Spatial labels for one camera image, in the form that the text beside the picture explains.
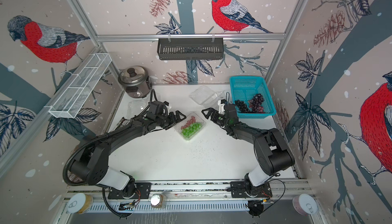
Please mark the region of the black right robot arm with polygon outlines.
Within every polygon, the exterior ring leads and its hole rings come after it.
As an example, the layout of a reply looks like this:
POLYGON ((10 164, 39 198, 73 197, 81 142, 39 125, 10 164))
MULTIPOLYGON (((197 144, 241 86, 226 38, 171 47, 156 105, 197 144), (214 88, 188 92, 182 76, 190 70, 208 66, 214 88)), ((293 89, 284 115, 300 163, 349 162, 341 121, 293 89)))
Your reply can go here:
POLYGON ((277 128, 258 129, 240 122, 233 104, 223 105, 223 110, 220 113, 214 108, 208 108, 202 110, 202 114, 224 129, 230 137, 253 145, 258 166, 245 175, 243 186, 248 196, 257 196, 263 192, 268 180, 294 166, 292 150, 277 128))

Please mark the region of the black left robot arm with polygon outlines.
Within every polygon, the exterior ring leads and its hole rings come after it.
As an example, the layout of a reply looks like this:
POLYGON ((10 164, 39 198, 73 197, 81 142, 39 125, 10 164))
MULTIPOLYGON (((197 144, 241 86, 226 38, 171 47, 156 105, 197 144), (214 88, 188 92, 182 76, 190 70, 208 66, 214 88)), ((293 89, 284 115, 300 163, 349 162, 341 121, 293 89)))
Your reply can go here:
POLYGON ((109 165, 110 155, 131 140, 159 130, 168 130, 182 122, 186 116, 180 111, 170 111, 167 101, 159 101, 155 91, 146 108, 130 122, 109 133, 99 135, 79 147, 65 162, 62 177, 69 186, 83 184, 114 188, 125 198, 136 193, 134 178, 109 165))

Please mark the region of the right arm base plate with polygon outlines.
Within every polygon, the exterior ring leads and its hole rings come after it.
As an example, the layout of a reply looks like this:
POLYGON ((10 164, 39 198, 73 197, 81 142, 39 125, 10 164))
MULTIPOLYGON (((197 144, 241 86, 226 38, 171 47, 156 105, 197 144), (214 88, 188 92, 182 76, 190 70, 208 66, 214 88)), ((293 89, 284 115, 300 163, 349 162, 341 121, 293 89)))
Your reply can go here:
POLYGON ((226 188, 231 193, 232 198, 271 198, 272 191, 269 183, 260 186, 253 186, 249 180, 232 181, 230 186, 226 188))

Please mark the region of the red grape bunch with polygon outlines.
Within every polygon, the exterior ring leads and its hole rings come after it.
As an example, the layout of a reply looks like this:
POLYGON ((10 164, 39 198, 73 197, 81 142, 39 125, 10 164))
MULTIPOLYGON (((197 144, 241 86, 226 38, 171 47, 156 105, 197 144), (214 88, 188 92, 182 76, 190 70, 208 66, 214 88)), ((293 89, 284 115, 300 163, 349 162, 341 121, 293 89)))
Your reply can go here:
POLYGON ((190 118, 190 120, 188 120, 188 121, 186 122, 186 124, 183 125, 183 126, 181 127, 181 129, 184 130, 184 129, 190 127, 190 126, 191 126, 192 124, 194 124, 195 122, 196 122, 196 118, 195 118, 194 116, 192 116, 192 117, 190 118))

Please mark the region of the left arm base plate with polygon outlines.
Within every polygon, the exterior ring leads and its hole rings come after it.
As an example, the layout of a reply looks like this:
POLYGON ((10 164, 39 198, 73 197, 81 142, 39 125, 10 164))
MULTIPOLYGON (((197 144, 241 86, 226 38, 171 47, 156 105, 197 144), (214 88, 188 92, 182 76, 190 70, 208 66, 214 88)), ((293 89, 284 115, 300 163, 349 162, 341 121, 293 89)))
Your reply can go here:
POLYGON ((108 199, 148 199, 151 191, 152 183, 135 182, 127 185, 123 190, 109 188, 108 199))

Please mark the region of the green grape bunch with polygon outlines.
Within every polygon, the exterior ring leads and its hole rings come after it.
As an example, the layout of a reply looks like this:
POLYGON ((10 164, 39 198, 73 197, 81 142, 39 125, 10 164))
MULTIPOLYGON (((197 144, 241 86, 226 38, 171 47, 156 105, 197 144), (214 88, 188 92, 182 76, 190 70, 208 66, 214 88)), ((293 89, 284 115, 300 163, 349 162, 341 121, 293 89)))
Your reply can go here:
POLYGON ((190 127, 181 131, 181 135, 185 139, 191 139, 199 130, 201 130, 203 124, 199 122, 195 122, 190 127))

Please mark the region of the teal plastic basket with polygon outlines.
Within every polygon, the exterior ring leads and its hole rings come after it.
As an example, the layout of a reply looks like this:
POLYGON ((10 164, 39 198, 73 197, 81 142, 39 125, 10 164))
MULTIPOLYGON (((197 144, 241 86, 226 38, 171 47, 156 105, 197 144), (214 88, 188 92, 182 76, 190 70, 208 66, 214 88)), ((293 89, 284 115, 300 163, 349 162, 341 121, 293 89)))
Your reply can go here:
POLYGON ((262 119, 276 114, 264 78, 233 76, 230 78, 230 88, 239 118, 262 119))

